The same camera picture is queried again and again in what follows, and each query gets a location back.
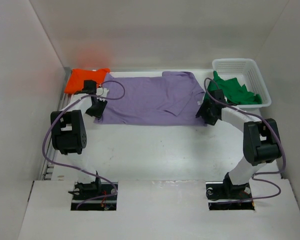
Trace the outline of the lavender t-shirt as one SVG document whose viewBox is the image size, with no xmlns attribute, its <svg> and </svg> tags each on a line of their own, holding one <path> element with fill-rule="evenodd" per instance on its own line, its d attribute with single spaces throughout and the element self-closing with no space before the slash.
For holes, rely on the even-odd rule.
<svg viewBox="0 0 300 240">
<path fill-rule="evenodd" d="M 105 77 L 108 103 L 95 124 L 204 126 L 196 114 L 204 90 L 191 72 L 164 71 L 155 77 Z"/>
</svg>

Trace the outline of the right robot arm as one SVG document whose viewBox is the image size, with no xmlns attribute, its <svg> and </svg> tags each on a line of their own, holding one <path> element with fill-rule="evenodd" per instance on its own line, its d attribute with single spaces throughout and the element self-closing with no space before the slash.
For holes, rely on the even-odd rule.
<svg viewBox="0 0 300 240">
<path fill-rule="evenodd" d="M 282 156 L 277 123 L 272 118 L 263 119 L 228 105 L 221 89 L 208 92 L 208 96 L 196 113 L 196 118 L 202 118 L 210 126 L 223 121 L 241 131 L 243 157 L 225 174 L 222 182 L 206 184 L 206 196 L 211 201 L 251 201 L 250 179 L 266 164 Z"/>
</svg>

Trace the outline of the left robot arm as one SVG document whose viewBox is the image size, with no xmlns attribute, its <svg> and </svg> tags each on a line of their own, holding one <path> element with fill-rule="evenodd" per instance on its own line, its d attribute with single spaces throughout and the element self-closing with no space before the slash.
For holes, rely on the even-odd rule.
<svg viewBox="0 0 300 240">
<path fill-rule="evenodd" d="M 73 104 L 84 96 L 87 98 L 68 109 L 51 130 L 53 148 L 65 155 L 73 166 L 79 168 L 78 181 L 74 190 L 69 192 L 76 200 L 89 198 L 95 200 L 102 195 L 102 183 L 96 177 L 98 172 L 82 155 L 88 141 L 83 116 L 89 115 L 99 120 L 108 103 L 106 100 L 97 98 L 97 93 L 106 94 L 107 92 L 97 87 L 95 81 L 84 80 L 83 88 L 75 92 L 70 103 Z"/>
</svg>

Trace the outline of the orange t-shirt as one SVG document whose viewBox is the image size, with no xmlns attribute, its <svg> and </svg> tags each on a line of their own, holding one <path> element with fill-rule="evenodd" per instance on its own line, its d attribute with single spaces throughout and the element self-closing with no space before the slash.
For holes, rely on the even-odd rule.
<svg viewBox="0 0 300 240">
<path fill-rule="evenodd" d="M 105 77 L 111 70 L 109 68 L 101 68 L 98 70 L 85 70 L 80 68 L 72 69 L 69 80 L 65 86 L 65 94 L 74 94 L 81 91 L 84 87 L 84 81 L 93 80 L 97 86 L 101 85 Z"/>
</svg>

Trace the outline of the green t-shirt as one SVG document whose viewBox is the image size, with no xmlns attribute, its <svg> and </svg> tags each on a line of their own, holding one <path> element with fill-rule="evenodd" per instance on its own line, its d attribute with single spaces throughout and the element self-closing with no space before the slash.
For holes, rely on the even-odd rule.
<svg viewBox="0 0 300 240">
<path fill-rule="evenodd" d="M 228 104 L 232 105 L 260 105 L 262 99 L 259 94 L 247 90 L 245 84 L 240 85 L 238 79 L 231 78 L 228 80 L 222 79 L 216 71 L 213 71 L 213 80 L 217 83 L 218 87 L 210 82 L 208 85 L 208 92 L 221 89 L 227 99 Z"/>
</svg>

